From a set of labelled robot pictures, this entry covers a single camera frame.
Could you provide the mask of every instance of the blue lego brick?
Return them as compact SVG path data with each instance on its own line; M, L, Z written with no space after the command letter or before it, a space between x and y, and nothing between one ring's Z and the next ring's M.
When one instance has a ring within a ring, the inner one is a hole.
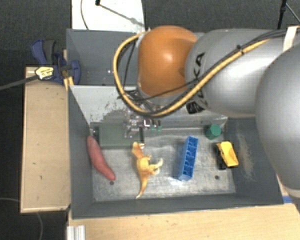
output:
M193 177L197 154L198 139L189 136L182 149L181 163L178 173L180 181L188 181Z

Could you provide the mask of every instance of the wooden board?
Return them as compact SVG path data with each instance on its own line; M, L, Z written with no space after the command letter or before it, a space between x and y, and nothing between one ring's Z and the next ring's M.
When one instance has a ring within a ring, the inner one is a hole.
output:
M86 240L300 240L294 204L72 220Z
M26 77L34 75L26 68ZM25 85L21 213L65 210L70 204L66 89L51 81Z

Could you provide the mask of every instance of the toy dinosaur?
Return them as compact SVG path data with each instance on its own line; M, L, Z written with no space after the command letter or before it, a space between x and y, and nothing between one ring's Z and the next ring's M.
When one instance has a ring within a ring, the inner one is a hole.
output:
M156 164L149 164L151 155L145 155L142 152L141 144L134 142L132 145L131 152L137 157L136 166L140 175L141 188L140 192L135 199L138 199L146 189L148 178L150 175L156 175L160 172L159 167L163 165L162 158Z

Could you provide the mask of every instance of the green bottle cap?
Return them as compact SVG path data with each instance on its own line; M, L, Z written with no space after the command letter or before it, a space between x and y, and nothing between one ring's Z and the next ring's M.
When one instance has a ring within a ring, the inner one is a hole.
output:
M217 138L218 136L220 136L221 132L222 132L221 127L218 124L214 123L206 128L205 136L209 140L213 140L213 139Z

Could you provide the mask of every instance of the gray bin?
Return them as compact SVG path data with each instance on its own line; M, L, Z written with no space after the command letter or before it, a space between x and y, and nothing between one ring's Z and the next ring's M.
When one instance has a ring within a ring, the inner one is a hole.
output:
M120 118L120 113L124 111L125 105L121 100L116 99L117 96L115 88L109 86L71 86L68 92L71 212L73 219L175 213L283 203L276 174L263 151L254 119L227 119L207 111L192 117L192 115L183 114L186 112L182 109L162 119L163 129L165 124L173 126L174 122L179 122L179 127L176 125L173 127L178 132L182 132L184 129L186 133L184 139L186 139L189 131L192 131L192 127L198 135L198 129L205 124L222 124L223 136L220 138L232 142L239 160L238 167L226 169L231 178L226 183L233 184L233 187L230 186L229 191L223 191L220 187L217 188L218 180L216 179L214 183L216 191L207 192L203 190L202 193L193 194L190 190L188 194L176 196L149 197L145 195L137 200L122 197L118 200L98 200L96 188L99 187L98 182L100 181L96 181L94 178L96 177L96 170L92 167L87 153L86 138L91 134L91 123L102 124L105 122L105 118L111 121L113 114L115 114L113 118L116 120ZM186 122L189 122L190 127L183 125ZM145 143L148 145L147 135L145 136ZM213 166L207 166L205 172L209 174L209 170L217 169ZM196 180L204 181L204 176L201 177L197 177ZM139 183L136 181L135 184L136 189L139 190ZM151 189L151 180L149 180L148 188Z

